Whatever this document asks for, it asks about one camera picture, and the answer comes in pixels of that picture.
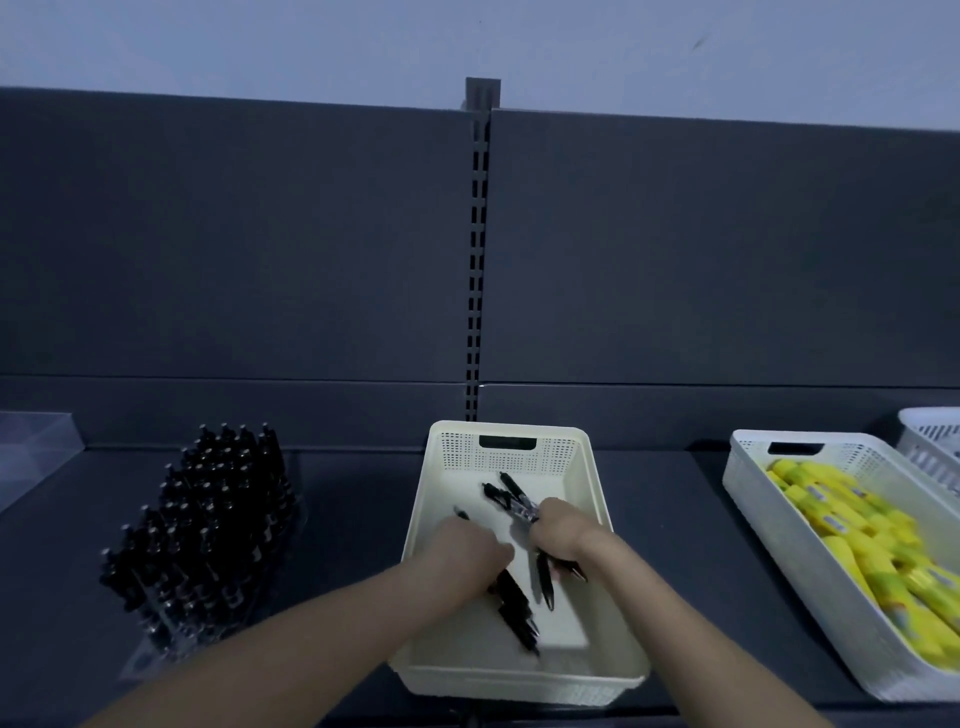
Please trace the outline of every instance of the gray shelf surface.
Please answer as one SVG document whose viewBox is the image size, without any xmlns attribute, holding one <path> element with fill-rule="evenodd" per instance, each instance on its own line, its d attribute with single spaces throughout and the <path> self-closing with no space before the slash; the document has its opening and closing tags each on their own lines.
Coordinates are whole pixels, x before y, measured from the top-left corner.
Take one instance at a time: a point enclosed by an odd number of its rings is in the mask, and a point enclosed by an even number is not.
<svg viewBox="0 0 960 728">
<path fill-rule="evenodd" d="M 0 373 L 462 381 L 470 120 L 0 89 Z"/>
<path fill-rule="evenodd" d="M 960 133 L 500 110 L 481 376 L 958 386 Z"/>
<path fill-rule="evenodd" d="M 657 384 L 481 384 L 481 418 L 580 427 L 595 449 L 687 449 L 735 429 L 900 435 L 904 407 L 960 404 L 960 389 Z"/>
<path fill-rule="evenodd" d="M 125 376 L 3 376 L 4 409 L 70 412 L 92 446 L 183 444 L 197 423 L 269 420 L 291 449 L 420 451 L 437 420 L 464 416 L 461 383 Z"/>
<path fill-rule="evenodd" d="M 72 725 L 126 687 L 116 681 L 139 641 L 119 599 L 97 583 L 98 550 L 156 497 L 172 451 L 91 450 L 0 514 L 0 622 L 5 655 L 0 723 Z M 300 453 L 291 474 L 310 511 L 278 585 L 275 609 L 389 567 L 399 558 L 419 454 Z M 597 452 L 614 528 L 695 607 L 818 707 L 934 725 L 956 708 L 888 708 L 856 686 L 720 484 L 725 453 Z M 331 724 L 456 723 L 462 700 L 418 697 L 381 667 L 327 718 Z M 606 717 L 657 720 L 674 711 L 656 675 L 604 712 L 484 703 L 490 721 Z"/>
</svg>

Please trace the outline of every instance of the white wall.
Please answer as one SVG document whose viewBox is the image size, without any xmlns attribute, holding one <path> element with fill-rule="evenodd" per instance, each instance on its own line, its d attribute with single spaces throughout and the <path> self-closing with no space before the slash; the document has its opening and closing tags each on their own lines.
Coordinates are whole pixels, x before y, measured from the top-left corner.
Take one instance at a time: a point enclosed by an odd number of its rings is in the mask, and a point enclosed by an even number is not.
<svg viewBox="0 0 960 728">
<path fill-rule="evenodd" d="M 960 0 L 0 0 L 0 85 L 960 129 Z"/>
</svg>

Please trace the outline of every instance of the basket handle hole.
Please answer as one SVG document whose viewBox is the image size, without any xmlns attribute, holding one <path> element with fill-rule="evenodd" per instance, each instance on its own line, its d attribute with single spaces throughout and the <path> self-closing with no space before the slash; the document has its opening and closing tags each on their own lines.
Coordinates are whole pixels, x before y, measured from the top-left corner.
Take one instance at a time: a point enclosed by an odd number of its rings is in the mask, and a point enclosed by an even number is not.
<svg viewBox="0 0 960 728">
<path fill-rule="evenodd" d="M 481 448 L 490 449 L 535 449 L 537 447 L 537 438 L 480 435 L 478 443 Z"/>
<path fill-rule="evenodd" d="M 823 443 L 770 443 L 770 455 L 816 455 L 824 448 Z"/>
</svg>

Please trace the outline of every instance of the forearm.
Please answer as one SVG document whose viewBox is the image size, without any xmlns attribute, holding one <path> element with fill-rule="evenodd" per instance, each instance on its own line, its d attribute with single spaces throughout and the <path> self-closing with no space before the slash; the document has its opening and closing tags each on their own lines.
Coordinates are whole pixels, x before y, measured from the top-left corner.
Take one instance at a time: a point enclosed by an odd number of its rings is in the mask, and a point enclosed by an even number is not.
<svg viewBox="0 0 960 728">
<path fill-rule="evenodd" d="M 457 606 L 458 596 L 428 583 L 417 559 L 404 562 L 204 650 L 86 725 L 313 726 L 411 636 Z"/>
<path fill-rule="evenodd" d="M 581 550 L 581 563 L 607 587 L 691 726 L 829 726 L 612 533 L 590 534 Z"/>
</svg>

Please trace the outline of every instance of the beige plastic basket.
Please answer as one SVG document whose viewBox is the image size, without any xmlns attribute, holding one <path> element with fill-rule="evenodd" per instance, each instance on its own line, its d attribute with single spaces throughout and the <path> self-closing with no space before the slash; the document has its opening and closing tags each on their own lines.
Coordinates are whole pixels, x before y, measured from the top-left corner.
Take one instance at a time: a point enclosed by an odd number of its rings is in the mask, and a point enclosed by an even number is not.
<svg viewBox="0 0 960 728">
<path fill-rule="evenodd" d="M 822 446 L 812 456 L 779 445 Z M 960 501 L 876 437 L 851 432 L 737 430 L 723 484 L 850 672 L 890 702 L 958 701 L 960 673 L 921 660 L 857 588 L 803 516 L 766 476 L 780 457 L 830 463 L 919 523 L 930 555 L 960 571 Z"/>
<path fill-rule="evenodd" d="M 404 645 L 390 666 L 417 694 L 608 705 L 639 685 L 650 663 L 599 585 L 565 579 L 557 585 L 553 612 L 536 599 L 525 529 L 481 491 L 482 482 L 497 482 L 498 471 L 512 475 L 534 501 L 561 497 L 610 525 L 583 430 L 438 422 L 430 428 L 403 558 L 423 547 L 454 506 L 513 543 L 509 571 L 531 601 L 540 657 L 520 646 L 483 596 Z"/>
</svg>

